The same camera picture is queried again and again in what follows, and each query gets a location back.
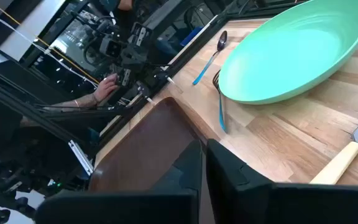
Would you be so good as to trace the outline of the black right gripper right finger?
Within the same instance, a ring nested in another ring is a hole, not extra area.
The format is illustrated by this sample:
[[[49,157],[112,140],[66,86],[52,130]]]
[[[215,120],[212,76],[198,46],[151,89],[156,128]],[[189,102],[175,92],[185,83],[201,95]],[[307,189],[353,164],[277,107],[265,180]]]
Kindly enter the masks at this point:
[[[358,224],[358,186],[274,182],[214,139],[206,178],[217,224]]]

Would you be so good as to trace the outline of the dark brown tray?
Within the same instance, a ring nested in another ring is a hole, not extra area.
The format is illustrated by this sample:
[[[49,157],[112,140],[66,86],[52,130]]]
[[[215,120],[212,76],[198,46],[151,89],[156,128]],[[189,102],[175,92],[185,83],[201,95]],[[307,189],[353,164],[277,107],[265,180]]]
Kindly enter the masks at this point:
[[[151,188],[187,145],[215,134],[201,116],[168,97],[157,103],[96,166],[88,189],[117,192]]]

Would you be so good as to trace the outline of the spoon with blue handle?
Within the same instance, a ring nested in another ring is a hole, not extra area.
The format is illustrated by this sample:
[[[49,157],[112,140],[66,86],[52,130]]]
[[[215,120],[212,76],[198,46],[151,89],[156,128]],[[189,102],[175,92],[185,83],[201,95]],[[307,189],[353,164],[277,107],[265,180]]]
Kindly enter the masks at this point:
[[[225,48],[226,43],[227,43],[227,31],[224,30],[219,37],[215,53],[212,54],[211,58],[208,60],[207,64],[204,66],[204,68],[202,69],[200,74],[192,82],[193,85],[197,85],[200,82],[200,80],[204,76],[205,72],[207,71],[209,66],[212,64],[214,58],[218,55],[218,53],[220,53],[220,51],[222,51]]]

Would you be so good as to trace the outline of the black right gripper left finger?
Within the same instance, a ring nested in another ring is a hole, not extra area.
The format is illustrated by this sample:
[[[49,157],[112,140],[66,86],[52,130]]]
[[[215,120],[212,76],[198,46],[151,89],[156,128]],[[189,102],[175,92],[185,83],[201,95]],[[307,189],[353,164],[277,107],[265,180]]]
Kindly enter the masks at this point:
[[[202,149],[201,141],[190,142],[149,190],[48,198],[36,210],[35,224],[198,224]]]

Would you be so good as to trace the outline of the knife with cream handle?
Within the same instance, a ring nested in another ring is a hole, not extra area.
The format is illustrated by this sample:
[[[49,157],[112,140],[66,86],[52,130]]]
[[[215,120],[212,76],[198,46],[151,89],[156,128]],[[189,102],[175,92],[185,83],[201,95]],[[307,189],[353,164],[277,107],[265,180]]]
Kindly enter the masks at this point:
[[[334,185],[358,155],[358,127],[352,141],[344,147],[311,181],[311,184]]]

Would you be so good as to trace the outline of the person's forearm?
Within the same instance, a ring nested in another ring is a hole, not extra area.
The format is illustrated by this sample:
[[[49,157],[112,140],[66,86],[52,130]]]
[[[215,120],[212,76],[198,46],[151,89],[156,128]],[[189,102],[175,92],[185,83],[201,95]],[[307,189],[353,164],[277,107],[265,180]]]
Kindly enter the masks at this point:
[[[45,109],[50,110],[52,112],[81,111],[81,110],[85,110],[85,109],[94,107],[97,104],[98,104],[98,101],[96,100],[94,94],[92,93],[92,94],[77,98],[75,100],[66,101],[66,102],[57,103],[57,104],[54,104],[51,106],[47,106],[47,107],[45,107]],[[25,116],[20,121],[21,128],[36,127],[36,126],[39,126],[39,124]]]

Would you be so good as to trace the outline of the green plate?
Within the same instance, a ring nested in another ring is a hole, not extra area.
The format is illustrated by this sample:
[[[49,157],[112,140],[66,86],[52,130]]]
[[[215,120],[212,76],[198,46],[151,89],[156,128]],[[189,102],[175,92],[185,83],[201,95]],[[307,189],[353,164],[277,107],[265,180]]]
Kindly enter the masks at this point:
[[[262,105],[319,85],[358,49],[358,0],[309,0],[264,22],[219,73],[227,98]]]

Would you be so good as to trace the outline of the person's hand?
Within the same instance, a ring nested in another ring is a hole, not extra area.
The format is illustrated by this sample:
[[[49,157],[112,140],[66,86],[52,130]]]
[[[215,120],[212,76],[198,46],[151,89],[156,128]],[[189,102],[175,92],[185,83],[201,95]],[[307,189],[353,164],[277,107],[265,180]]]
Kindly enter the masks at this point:
[[[115,89],[118,88],[117,85],[117,74],[112,73],[107,76],[103,81],[100,82],[97,89],[94,91],[93,96],[97,103],[102,102],[106,97],[109,96]]]

